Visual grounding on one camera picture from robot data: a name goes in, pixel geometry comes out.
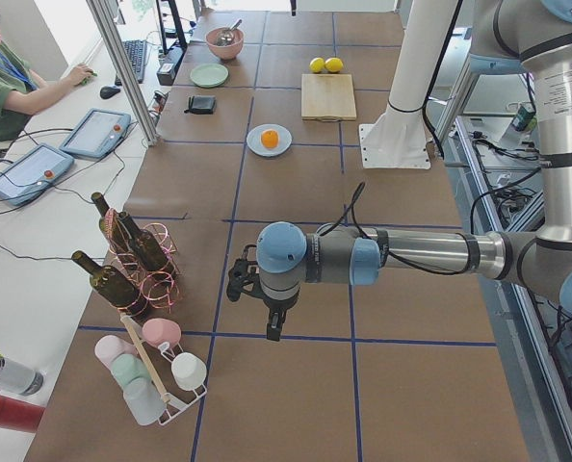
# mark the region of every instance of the person's hand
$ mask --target person's hand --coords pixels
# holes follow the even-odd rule
[[[78,64],[70,70],[69,74],[67,74],[66,79],[70,81],[70,83],[74,86],[80,85],[95,75],[93,70],[86,64]]]

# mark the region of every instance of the bowl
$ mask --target bowl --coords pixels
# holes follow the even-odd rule
[[[214,55],[216,55],[221,60],[228,61],[234,59],[243,49],[244,33],[240,29],[235,29],[233,31],[233,36],[235,39],[232,40],[232,43],[226,46],[218,46],[216,45],[216,40],[218,39],[220,32],[224,29],[228,28],[219,27],[218,29],[214,29],[213,31],[208,32],[205,36],[205,41],[207,42],[207,46]]]

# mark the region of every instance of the black keyboard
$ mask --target black keyboard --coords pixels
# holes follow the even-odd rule
[[[126,40],[122,42],[123,48],[130,58],[132,70],[136,75],[136,80],[141,83],[144,78],[144,66],[147,56],[147,42],[145,40]],[[121,79],[115,77],[115,85],[121,85]]]

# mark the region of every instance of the yellow lemon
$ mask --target yellow lemon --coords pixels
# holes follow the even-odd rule
[[[279,143],[279,135],[274,129],[270,128],[260,134],[260,142],[262,142],[263,146],[267,149],[274,149]]]
[[[339,72],[344,68],[344,63],[339,58],[329,58],[325,61],[325,68],[329,72]]]
[[[319,72],[323,71],[323,67],[325,67],[325,60],[322,58],[314,58],[309,63],[309,70],[318,74]]]

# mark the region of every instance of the red cylinder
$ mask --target red cylinder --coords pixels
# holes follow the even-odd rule
[[[44,408],[0,395],[0,427],[36,433]]]

